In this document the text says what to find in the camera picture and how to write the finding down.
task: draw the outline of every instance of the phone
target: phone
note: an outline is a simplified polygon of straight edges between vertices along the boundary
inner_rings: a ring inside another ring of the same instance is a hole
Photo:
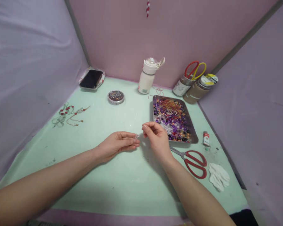
[[[80,83],[80,87],[95,89],[102,77],[103,72],[90,70]]]

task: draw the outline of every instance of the green tabletop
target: green tabletop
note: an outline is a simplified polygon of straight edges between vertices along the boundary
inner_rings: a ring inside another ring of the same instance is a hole
[[[151,89],[147,95],[137,90],[138,84],[115,78],[106,78],[96,92],[77,89],[69,104],[88,110],[76,116],[84,120],[79,126],[65,123],[53,128],[51,120],[22,150],[0,182],[0,188],[40,169],[61,162],[69,157],[96,147],[115,131],[140,134],[141,146],[130,153],[120,153],[105,165],[98,166],[80,180],[65,194],[53,208],[135,216],[179,216],[182,205],[165,172],[154,158],[148,139],[142,137],[142,124],[152,120]],[[125,101],[120,105],[108,102],[111,90],[120,90]],[[177,98],[171,90],[164,90],[164,96]],[[229,161],[201,112],[198,104],[186,104],[199,137],[197,144],[175,143],[170,145],[179,151],[201,152],[208,163],[220,164],[230,176],[230,185],[219,193],[209,182],[209,172],[199,180],[221,203],[228,214],[238,212],[247,206],[247,201],[238,184]],[[203,131],[210,134],[210,150],[202,145]],[[175,158],[185,166],[179,155]],[[194,170],[201,175],[202,171]]]

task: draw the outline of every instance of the red scissors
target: red scissors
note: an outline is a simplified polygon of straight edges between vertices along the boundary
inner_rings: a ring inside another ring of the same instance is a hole
[[[193,150],[187,151],[187,152],[180,152],[180,151],[178,151],[177,149],[175,149],[175,148],[173,148],[173,147],[170,147],[170,150],[171,150],[172,152],[174,152],[174,153],[176,153],[176,154],[178,154],[178,155],[181,156],[181,158],[185,161],[185,164],[186,164],[187,168],[188,168],[189,171],[194,175],[194,177],[197,177],[197,178],[199,178],[199,179],[204,179],[204,178],[206,178],[206,176],[207,176],[207,170],[205,169],[205,167],[207,166],[207,160],[205,159],[205,157],[204,157],[200,152],[198,152],[198,151],[193,151]],[[190,155],[190,154],[189,154],[190,152],[195,152],[195,153],[199,154],[200,157],[202,158],[202,161],[200,161],[200,160],[198,160],[197,158],[195,158],[194,156]],[[184,156],[189,157],[190,159],[193,159],[195,162],[199,163],[200,165],[197,165],[197,164],[191,162],[189,159],[186,159]],[[192,165],[192,166],[194,166],[194,167],[196,167],[196,168],[202,170],[202,172],[203,172],[202,176],[196,175],[196,174],[191,170],[191,168],[190,168],[189,165]]]
[[[189,75],[186,74],[186,71],[188,70],[189,66],[191,66],[192,64],[194,63],[197,63],[195,68],[193,69],[193,71],[191,71],[191,73]],[[185,77],[190,79],[190,76],[194,73],[194,71],[198,68],[199,66],[199,62],[198,61],[193,61],[192,63],[190,63],[187,67],[186,67],[186,70],[185,70]]]

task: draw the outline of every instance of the white cotton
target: white cotton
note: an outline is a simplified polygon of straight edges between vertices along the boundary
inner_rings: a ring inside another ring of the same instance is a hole
[[[222,166],[209,163],[208,170],[211,174],[209,181],[219,192],[224,191],[224,188],[230,185],[230,176]]]

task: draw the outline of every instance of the scissors handle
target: scissors handle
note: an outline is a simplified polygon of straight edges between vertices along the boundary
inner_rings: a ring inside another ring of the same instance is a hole
[[[191,66],[191,65],[194,64],[194,63],[197,63],[196,67],[193,69],[193,71],[192,71],[189,75],[187,75],[187,74],[186,74],[186,71],[188,70],[189,66]],[[196,70],[196,68],[198,68],[198,66],[199,66],[199,61],[193,61],[192,63],[190,63],[190,64],[186,67],[186,70],[185,70],[185,77],[186,77],[186,78],[189,78],[189,77],[191,76],[191,74],[193,74],[193,72]]]
[[[199,154],[200,157],[202,158],[202,162],[201,162],[200,160],[198,160],[197,158],[195,158],[194,156],[190,155],[190,154],[189,154],[190,152],[195,152],[195,153]],[[196,177],[196,178],[198,178],[198,179],[204,179],[204,178],[206,178],[206,176],[207,176],[207,170],[206,170],[204,167],[206,167],[206,166],[208,165],[208,163],[207,163],[207,160],[205,159],[205,157],[204,157],[200,152],[194,151],[194,150],[187,151],[187,152],[186,152],[186,156],[189,157],[189,158],[191,158],[191,159],[193,159],[195,162],[197,162],[197,163],[199,163],[199,164],[201,165],[201,166],[199,166],[199,165],[197,165],[197,164],[191,162],[189,159],[185,159],[186,167],[189,169],[189,171],[191,172],[191,174],[193,174],[194,177]],[[192,166],[194,166],[194,167],[196,167],[196,168],[202,170],[202,172],[203,172],[202,176],[196,175],[196,174],[192,171],[192,169],[190,168],[189,165],[192,165]]]
[[[204,65],[204,70],[203,70],[203,72],[200,74],[200,75],[198,75],[197,77],[195,77],[196,76],[196,73],[197,73],[197,70],[198,70],[198,68],[200,67],[200,65]],[[200,63],[198,66],[197,66],[197,68],[196,68],[196,70],[195,70],[195,72],[194,72],[194,75],[193,75],[193,77],[192,77],[192,81],[193,80],[196,80],[197,78],[199,78],[200,76],[202,76],[204,73],[205,73],[205,70],[207,69],[207,65],[206,65],[206,63],[205,62],[202,62],[202,63]]]

